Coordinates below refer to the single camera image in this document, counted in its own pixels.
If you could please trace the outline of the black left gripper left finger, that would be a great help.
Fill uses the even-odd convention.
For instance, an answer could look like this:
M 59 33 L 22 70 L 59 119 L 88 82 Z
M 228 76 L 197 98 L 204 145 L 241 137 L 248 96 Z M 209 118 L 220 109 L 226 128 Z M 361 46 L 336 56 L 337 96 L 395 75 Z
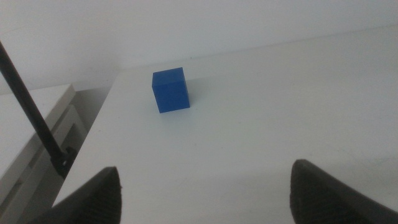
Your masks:
M 31 220 L 33 224 L 119 224 L 121 184 L 116 167 L 105 167 L 67 198 Z

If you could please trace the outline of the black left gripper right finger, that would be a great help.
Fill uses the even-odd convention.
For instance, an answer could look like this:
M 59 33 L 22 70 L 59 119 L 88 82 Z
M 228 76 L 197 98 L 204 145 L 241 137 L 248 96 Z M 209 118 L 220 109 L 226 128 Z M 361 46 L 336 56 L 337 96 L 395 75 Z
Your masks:
M 295 223 L 397 223 L 396 211 L 305 159 L 292 166 L 290 210 Z

